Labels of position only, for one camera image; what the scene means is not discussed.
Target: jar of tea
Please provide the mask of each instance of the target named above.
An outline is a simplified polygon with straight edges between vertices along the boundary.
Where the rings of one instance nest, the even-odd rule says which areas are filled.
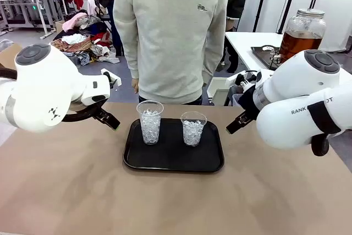
[[[296,53],[319,48],[326,30],[324,14],[317,9],[299,9],[289,19],[280,47],[282,63]]]

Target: clear plastic cup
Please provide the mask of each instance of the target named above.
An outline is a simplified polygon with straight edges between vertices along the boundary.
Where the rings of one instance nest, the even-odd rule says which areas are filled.
[[[164,106],[157,101],[147,100],[137,105],[137,111],[144,143],[156,144],[159,140],[161,113],[164,111]]]
[[[186,145],[197,146],[202,137],[207,117],[199,112],[186,112],[181,116],[183,125],[183,141]]]

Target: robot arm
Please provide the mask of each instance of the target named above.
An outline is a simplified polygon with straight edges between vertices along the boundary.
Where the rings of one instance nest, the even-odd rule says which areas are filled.
[[[5,69],[0,71],[5,77],[0,78],[0,121],[31,132],[45,132],[61,121],[93,117],[117,129],[118,120],[101,109],[114,82],[120,84],[117,76],[107,70],[102,75],[82,75],[62,52],[42,44],[19,52],[15,66],[17,76],[4,74]],[[79,104],[88,108],[67,115],[72,105]]]
[[[324,155],[326,138],[352,127],[350,85],[339,86],[339,64],[329,54],[302,51],[275,72],[258,73],[239,100],[245,112],[227,129],[234,133],[257,120],[267,144],[290,149],[312,143],[313,152]]]

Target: person's hand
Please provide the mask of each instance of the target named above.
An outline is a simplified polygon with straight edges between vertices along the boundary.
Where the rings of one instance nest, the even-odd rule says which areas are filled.
[[[136,94],[138,94],[138,83],[139,83],[139,79],[132,78],[132,87],[134,89],[134,93]]]

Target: sweatshirt logo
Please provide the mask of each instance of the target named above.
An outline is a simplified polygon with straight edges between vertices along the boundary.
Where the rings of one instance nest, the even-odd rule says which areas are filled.
[[[202,4],[198,4],[197,8],[198,8],[199,12],[208,11],[208,10],[205,9],[205,7]]]

